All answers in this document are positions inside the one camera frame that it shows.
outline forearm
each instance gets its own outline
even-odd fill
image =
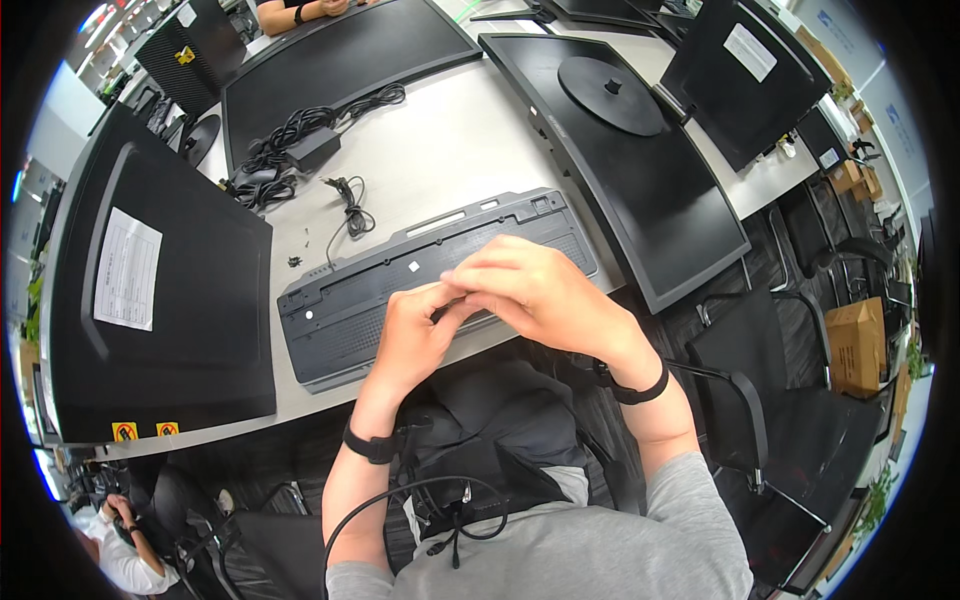
[[[133,539],[133,545],[136,547],[136,554],[143,560],[144,563],[148,564],[151,569],[154,570],[154,573],[157,575],[163,575],[163,562],[160,560],[160,557],[154,552],[154,548],[147,541],[147,538],[143,535],[142,531],[134,531],[131,534],[131,539]]]
[[[643,335],[636,319],[625,326],[621,348],[607,360],[617,384],[649,390],[660,379],[661,361]],[[699,451],[693,413],[684,389],[671,374],[663,394],[648,402],[621,406],[627,428],[636,438],[640,462],[647,480],[668,460],[689,451]]]
[[[297,21],[294,20],[294,15],[296,14],[297,7],[293,7],[262,15],[260,17],[260,28],[263,30],[263,33],[268,36],[276,36],[283,32],[288,32],[297,27]],[[300,18],[304,21],[320,18],[324,15],[326,15],[326,12],[320,0],[304,4],[303,10],[300,11]]]
[[[390,391],[365,384],[350,417],[350,430],[362,440],[389,438],[394,433],[401,400],[402,396],[396,398]],[[324,486],[324,543],[350,511],[387,490],[389,474],[389,465],[372,465],[366,457],[341,444]],[[328,565],[363,561],[389,570],[383,545],[386,517],[387,500],[382,500],[351,519],[337,537]]]

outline white label sticker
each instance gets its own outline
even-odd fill
[[[820,166],[822,166],[825,169],[829,169],[830,167],[832,167],[833,165],[835,165],[837,162],[840,161],[840,156],[837,154],[836,149],[830,148],[829,150],[827,150],[826,152],[820,155],[819,160],[820,160]]]
[[[195,18],[197,18],[197,12],[189,4],[183,5],[183,8],[177,13],[177,19],[180,20],[183,27],[190,27],[190,23],[193,23]]]
[[[760,40],[756,39],[750,31],[743,25],[737,23],[733,26],[733,31],[727,36],[727,41],[723,42],[723,47],[730,51],[734,58],[740,61],[740,64],[747,67],[750,74],[758,82],[766,79],[770,71],[777,65],[777,58],[770,54]]]
[[[94,319],[154,330],[154,284],[162,240],[162,233],[116,206],[110,211],[97,268]]]

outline gray t-shirt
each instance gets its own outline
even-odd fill
[[[459,538],[460,568],[452,548],[426,549],[447,534],[424,540],[414,560],[396,576],[372,564],[346,562],[326,573],[330,600],[450,600],[451,598],[723,598],[750,593],[753,574],[733,519],[697,452],[674,457],[649,482],[647,516],[586,504],[586,487],[574,503],[550,502],[510,515],[492,540]],[[499,519],[474,523],[486,533]]]

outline white shirt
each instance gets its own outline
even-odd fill
[[[83,507],[74,515],[75,522],[88,520],[80,527],[88,538],[96,540],[100,546],[100,570],[118,588],[130,593],[147,595],[159,594],[180,580],[172,566],[163,560],[163,575],[157,575],[140,556],[136,548],[121,538],[113,522],[103,511],[95,513],[92,507]]]

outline black wrist strap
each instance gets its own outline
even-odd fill
[[[344,444],[360,456],[366,457],[372,465],[387,465],[394,460],[399,452],[399,436],[389,438],[371,438],[370,441],[361,440],[350,431],[350,421],[344,429]]]
[[[593,359],[593,361],[593,371],[600,377],[601,385],[610,388],[613,391],[613,397],[620,404],[633,406],[640,402],[649,402],[663,394],[663,391],[666,390],[666,384],[670,381],[670,370],[667,369],[662,356],[660,356],[660,368],[662,369],[660,379],[652,388],[642,392],[617,385],[613,381],[613,376],[610,375],[610,369],[607,368],[607,365],[597,359]]]

